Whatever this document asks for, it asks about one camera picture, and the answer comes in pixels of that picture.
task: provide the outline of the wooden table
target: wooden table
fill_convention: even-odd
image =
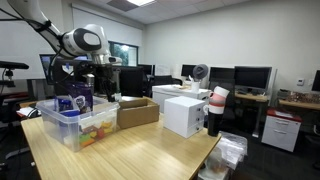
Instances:
[[[286,100],[279,100],[279,104],[286,105],[286,106],[305,108],[305,109],[320,110],[320,104],[315,104],[315,103],[303,103],[303,102],[292,102],[292,101],[286,101]]]
[[[159,122],[120,130],[72,152],[44,132],[40,118],[22,121],[42,179],[190,179],[220,139],[204,129],[189,139]]]
[[[28,102],[23,102],[23,103],[20,103],[20,107],[21,108],[25,108],[25,107],[29,107],[31,104],[34,104],[34,103],[37,103],[38,101],[28,101]]]
[[[256,125],[254,128],[254,131],[252,133],[253,137],[258,138],[259,137],[259,124],[260,124],[260,119],[261,119],[261,113],[262,113],[262,105],[266,102],[268,102],[268,97],[267,96],[261,96],[261,95],[252,95],[252,94],[239,94],[235,93],[236,98],[241,98],[241,99],[248,99],[248,100],[253,100],[258,102],[259,104],[259,109],[258,109],[258,114],[256,118]]]

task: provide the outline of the plastic bin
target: plastic bin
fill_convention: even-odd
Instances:
[[[220,131],[221,139],[216,148],[220,148],[224,163],[235,170],[238,162],[242,162],[247,155],[247,139],[235,134]]]
[[[116,131],[118,103],[93,97],[93,111],[67,117],[54,111],[54,100],[38,102],[44,130],[76,152]]]
[[[221,149],[215,147],[205,160],[205,168],[199,170],[198,180],[227,180],[229,172],[223,162]]]

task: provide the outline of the white cabinet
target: white cabinet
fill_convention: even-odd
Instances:
[[[268,110],[262,142],[293,152],[298,137],[301,118],[298,116],[282,117],[274,109]]]
[[[164,101],[169,98],[186,96],[194,99],[204,100],[209,103],[209,92],[208,89],[200,89],[199,92],[195,93],[189,89],[178,89],[174,85],[161,85],[152,86],[152,99],[154,102],[159,104],[160,112],[164,112]]]
[[[203,129],[205,101],[185,96],[165,100],[163,126],[189,138]]]

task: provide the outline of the white box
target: white box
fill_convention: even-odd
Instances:
[[[166,99],[164,104],[165,128],[185,138],[203,129],[205,101],[180,96]]]
[[[190,89],[178,89],[174,85],[152,86],[152,99],[159,104],[160,112],[164,112],[164,101],[169,98],[186,96],[194,99],[204,100],[209,103],[208,89],[199,89],[199,92],[192,92]]]

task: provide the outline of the window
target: window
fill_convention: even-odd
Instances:
[[[109,47],[112,56],[122,59],[122,66],[137,66],[138,46],[109,41]]]

